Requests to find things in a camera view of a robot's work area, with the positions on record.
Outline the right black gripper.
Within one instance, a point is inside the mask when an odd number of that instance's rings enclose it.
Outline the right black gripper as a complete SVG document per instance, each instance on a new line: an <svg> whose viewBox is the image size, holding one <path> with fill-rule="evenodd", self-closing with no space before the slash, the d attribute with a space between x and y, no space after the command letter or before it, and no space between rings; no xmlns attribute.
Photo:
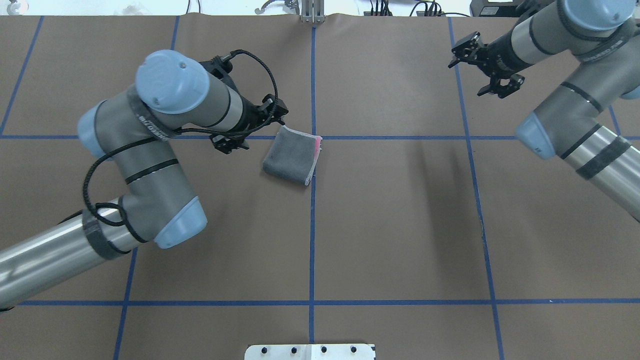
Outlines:
<svg viewBox="0 0 640 360"><path fill-rule="evenodd" d="M509 32L489 44L482 40L478 31L465 36L451 48L452 59L448 68L459 63L476 66L489 78L489 84L480 88L477 96L496 95L500 99L519 91L525 77L518 74L526 68L526 62L516 55Z"/></svg>

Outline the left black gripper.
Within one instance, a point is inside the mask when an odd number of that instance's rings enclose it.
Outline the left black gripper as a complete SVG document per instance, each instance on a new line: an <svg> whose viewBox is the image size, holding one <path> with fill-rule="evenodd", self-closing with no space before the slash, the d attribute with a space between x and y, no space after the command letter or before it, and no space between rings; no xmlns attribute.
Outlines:
<svg viewBox="0 0 640 360"><path fill-rule="evenodd" d="M275 95L266 95L262 104L256 105L246 98L242 98L243 112L241 118L240 134L249 136L272 123L285 125L283 117L290 112L285 102L276 99Z"/></svg>

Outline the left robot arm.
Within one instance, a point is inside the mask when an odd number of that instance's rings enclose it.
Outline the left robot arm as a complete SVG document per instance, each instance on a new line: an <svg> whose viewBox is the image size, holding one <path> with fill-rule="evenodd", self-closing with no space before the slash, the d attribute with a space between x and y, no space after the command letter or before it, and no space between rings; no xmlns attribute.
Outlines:
<svg viewBox="0 0 640 360"><path fill-rule="evenodd" d="M170 140L209 136L229 154L288 108L278 89L261 104L242 96L230 76L238 49L198 62L176 50L147 55L125 91L78 121L78 139L96 158L82 183L84 207L56 226L1 252L2 312L128 255L141 244L168 249L199 234L208 220Z"/></svg>

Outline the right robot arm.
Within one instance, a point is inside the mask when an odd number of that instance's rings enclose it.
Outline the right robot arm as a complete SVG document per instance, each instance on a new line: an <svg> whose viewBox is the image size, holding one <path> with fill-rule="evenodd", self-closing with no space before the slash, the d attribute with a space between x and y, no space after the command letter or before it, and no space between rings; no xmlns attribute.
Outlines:
<svg viewBox="0 0 640 360"><path fill-rule="evenodd" d="M478 96L503 99L521 88L521 71L569 51L578 67L526 116L515 137L539 158L567 162L638 220L639 150L597 120L615 101L639 98L635 6L635 0L555 0L489 44L477 31L459 39L448 67L476 66L489 78Z"/></svg>

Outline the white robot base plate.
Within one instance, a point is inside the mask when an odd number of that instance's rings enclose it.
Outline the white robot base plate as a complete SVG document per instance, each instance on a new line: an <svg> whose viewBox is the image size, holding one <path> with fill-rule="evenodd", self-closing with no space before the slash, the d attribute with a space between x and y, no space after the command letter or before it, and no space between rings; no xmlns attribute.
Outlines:
<svg viewBox="0 0 640 360"><path fill-rule="evenodd" d="M245 353L245 360L375 360L374 344L254 344Z"/></svg>

